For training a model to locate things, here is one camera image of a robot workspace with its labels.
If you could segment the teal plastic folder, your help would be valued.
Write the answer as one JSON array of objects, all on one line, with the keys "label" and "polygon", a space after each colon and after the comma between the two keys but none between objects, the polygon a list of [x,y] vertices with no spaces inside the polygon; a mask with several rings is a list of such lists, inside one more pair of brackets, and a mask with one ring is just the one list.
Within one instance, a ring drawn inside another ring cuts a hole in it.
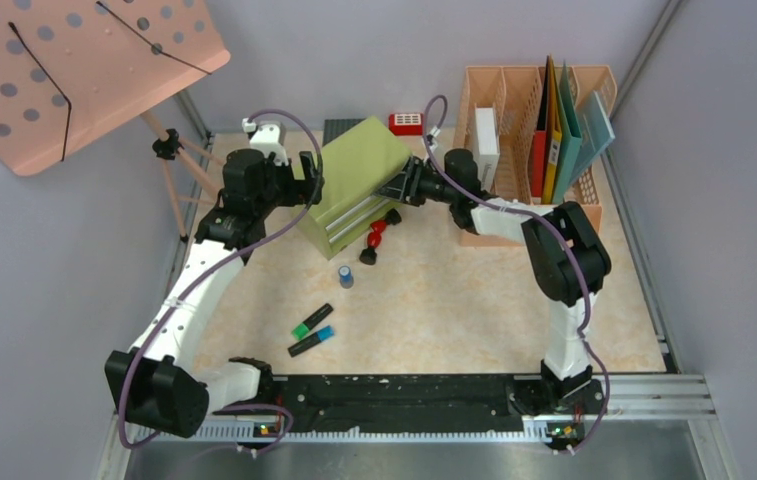
[{"label": "teal plastic folder", "polygon": [[572,69],[563,63],[558,77],[558,118],[561,126],[561,141],[553,189],[552,203],[564,201],[569,181],[582,143],[582,134],[575,109]]}]

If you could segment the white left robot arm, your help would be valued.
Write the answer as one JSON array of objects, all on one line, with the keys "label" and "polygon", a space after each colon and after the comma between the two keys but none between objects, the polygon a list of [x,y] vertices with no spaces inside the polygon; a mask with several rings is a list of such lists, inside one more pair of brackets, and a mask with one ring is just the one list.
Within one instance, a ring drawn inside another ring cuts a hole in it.
[{"label": "white left robot arm", "polygon": [[254,250],[280,237],[265,221],[278,207],[318,204],[324,159],[302,151],[303,178],[290,162],[254,148],[231,152],[222,169],[223,187],[198,225],[182,273],[158,314],[132,347],[113,351],[105,375],[122,422],[182,438],[193,436],[207,415],[240,403],[251,413],[273,404],[274,386],[263,379],[266,364],[230,360],[191,373],[203,333],[225,290]]}]

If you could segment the yellow plastic clip folder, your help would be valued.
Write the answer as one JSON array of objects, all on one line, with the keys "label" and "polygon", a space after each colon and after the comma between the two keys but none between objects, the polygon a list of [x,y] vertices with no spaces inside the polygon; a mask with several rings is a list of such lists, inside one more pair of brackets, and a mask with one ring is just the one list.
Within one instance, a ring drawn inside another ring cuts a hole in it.
[{"label": "yellow plastic clip folder", "polygon": [[551,204],[554,196],[559,150],[562,139],[561,122],[559,118],[559,94],[556,82],[554,59],[551,55],[547,56],[546,87],[547,152],[542,201],[544,204]]}]

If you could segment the green metal drawer cabinet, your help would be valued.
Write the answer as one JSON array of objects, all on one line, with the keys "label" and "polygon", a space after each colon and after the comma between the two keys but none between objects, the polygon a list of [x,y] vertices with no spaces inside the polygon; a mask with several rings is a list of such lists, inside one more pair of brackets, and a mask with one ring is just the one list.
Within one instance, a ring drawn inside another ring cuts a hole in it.
[{"label": "green metal drawer cabinet", "polygon": [[374,192],[399,173],[412,151],[376,117],[322,146],[321,201],[298,228],[330,260],[398,204]]}]

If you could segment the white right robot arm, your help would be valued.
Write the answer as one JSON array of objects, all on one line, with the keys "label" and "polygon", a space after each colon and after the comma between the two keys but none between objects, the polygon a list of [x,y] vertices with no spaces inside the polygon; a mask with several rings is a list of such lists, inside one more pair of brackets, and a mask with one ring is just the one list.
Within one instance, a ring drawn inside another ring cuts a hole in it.
[{"label": "white right robot arm", "polygon": [[533,206],[493,195],[483,189],[466,149],[448,151],[441,167],[411,157],[375,193],[410,206],[444,203],[459,229],[524,244],[549,301],[549,343],[539,379],[516,394],[513,404],[526,415],[566,412],[576,404],[592,383],[586,330],[611,271],[610,256],[582,206]]}]

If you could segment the white paper booklet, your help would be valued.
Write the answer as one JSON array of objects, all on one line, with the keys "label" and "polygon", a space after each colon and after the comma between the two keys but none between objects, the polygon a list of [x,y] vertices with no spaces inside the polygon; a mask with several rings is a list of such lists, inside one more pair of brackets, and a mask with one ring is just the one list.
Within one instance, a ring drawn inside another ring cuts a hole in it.
[{"label": "white paper booklet", "polygon": [[472,151],[481,188],[490,190],[495,182],[500,158],[496,112],[493,107],[476,107],[472,129]]}]

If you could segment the light blue hardcover book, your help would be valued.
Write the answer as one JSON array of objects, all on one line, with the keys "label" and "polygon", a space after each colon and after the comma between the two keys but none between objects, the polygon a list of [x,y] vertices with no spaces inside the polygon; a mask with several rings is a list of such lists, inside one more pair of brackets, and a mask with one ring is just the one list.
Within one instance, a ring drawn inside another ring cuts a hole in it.
[{"label": "light blue hardcover book", "polygon": [[579,180],[616,138],[604,98],[598,91],[587,95],[578,108],[577,117],[582,143],[570,177],[571,184]]}]

